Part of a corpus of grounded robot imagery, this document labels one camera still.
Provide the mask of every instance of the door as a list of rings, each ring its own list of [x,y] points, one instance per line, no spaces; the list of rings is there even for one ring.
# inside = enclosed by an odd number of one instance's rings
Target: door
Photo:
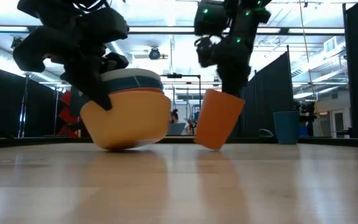
[[[343,134],[337,134],[337,131],[342,131],[345,129],[345,121],[344,121],[344,110],[335,110],[332,112],[333,121],[333,137],[334,138],[345,138]]]

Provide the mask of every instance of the wooden floor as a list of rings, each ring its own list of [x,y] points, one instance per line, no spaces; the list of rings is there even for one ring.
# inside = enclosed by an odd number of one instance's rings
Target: wooden floor
[[[358,224],[358,148],[0,149],[0,223]]]

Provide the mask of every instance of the blue trash bin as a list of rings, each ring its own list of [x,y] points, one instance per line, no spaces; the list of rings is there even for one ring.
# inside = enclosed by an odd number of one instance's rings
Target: blue trash bin
[[[273,118],[278,143],[296,144],[299,138],[299,112],[275,112]]]

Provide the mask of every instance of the ceiling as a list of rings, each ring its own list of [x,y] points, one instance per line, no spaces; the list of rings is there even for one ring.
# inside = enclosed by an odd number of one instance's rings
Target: ceiling
[[[0,26],[41,25],[38,19],[18,11],[16,9],[17,2],[18,0],[0,0]],[[308,7],[304,7],[305,4],[302,1],[305,27],[343,27],[342,3],[347,2],[347,7],[351,7],[358,0],[309,0],[308,2]],[[192,26],[197,10],[197,1],[126,0],[124,4],[121,0],[113,0],[111,7],[120,12],[130,26]],[[301,27],[299,1],[273,0],[267,5],[267,9],[272,13],[272,16],[264,26]],[[26,35],[0,34],[0,54],[3,54],[7,60],[10,60],[9,56],[12,52],[11,44],[13,38],[24,38]],[[306,36],[307,50],[310,57],[314,54],[321,54],[321,51],[324,49],[324,42],[331,38],[333,36]],[[197,54],[193,46],[196,39],[197,37],[193,35],[134,34],[125,40],[116,41],[114,48],[133,59],[131,60],[132,67],[146,68],[163,74],[170,73],[172,66],[173,72],[185,75],[201,75],[203,82],[212,82],[214,77],[216,77],[215,68],[201,68],[198,65]],[[303,66],[306,61],[306,47],[302,35],[258,35],[250,61],[252,69],[260,70],[268,65],[279,55],[287,51],[287,45],[290,48],[292,69]],[[147,56],[152,47],[158,47],[162,54],[168,55],[168,59],[151,61]],[[317,76],[323,76],[331,73],[332,70],[346,66],[344,62],[339,66],[339,56],[335,55],[335,58],[335,60],[329,58],[330,60],[321,62],[316,68],[313,68],[313,72]],[[47,81],[58,81],[58,76],[63,73],[63,67],[51,62],[46,62],[45,65],[47,73],[44,76],[48,77]],[[305,76],[305,73],[297,73],[296,75]],[[193,80],[197,81],[196,78],[192,78],[189,79],[189,82]],[[294,94],[297,91],[308,91],[306,88],[307,85],[296,87]]]

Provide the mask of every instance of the orange cup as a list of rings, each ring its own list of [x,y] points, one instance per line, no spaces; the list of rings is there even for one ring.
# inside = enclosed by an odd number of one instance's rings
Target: orange cup
[[[244,104],[243,99],[207,90],[198,118],[195,143],[220,150],[236,125]]]

